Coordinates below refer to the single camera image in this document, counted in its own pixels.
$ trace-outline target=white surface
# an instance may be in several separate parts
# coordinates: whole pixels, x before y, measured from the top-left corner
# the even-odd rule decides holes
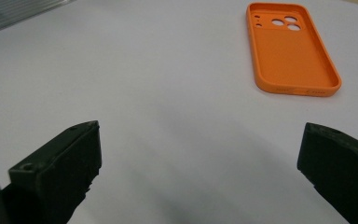
[[[358,138],[358,5],[308,8],[343,85],[261,91],[249,1],[78,0],[0,31],[0,186],[83,121],[103,168],[70,223],[346,223],[296,169],[307,121]]]

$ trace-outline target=transparent object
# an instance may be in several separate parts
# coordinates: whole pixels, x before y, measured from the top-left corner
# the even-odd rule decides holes
[[[0,0],[0,30],[75,0]]]

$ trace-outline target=camera cutout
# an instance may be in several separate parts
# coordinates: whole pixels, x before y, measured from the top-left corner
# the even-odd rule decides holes
[[[278,19],[272,20],[272,23],[273,23],[274,25],[279,25],[279,26],[284,25],[284,22],[281,21],[281,20],[278,20]]]
[[[287,28],[289,28],[289,30],[293,30],[293,31],[301,30],[301,28],[295,24],[289,24],[289,25],[287,25]]]
[[[287,20],[287,21],[290,21],[290,22],[296,22],[297,21],[296,18],[291,17],[291,16],[284,17],[284,19]]]

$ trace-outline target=phone case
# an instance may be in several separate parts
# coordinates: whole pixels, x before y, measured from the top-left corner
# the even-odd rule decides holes
[[[246,14],[255,83],[261,90],[309,96],[336,93],[341,78],[303,6],[252,3]]]

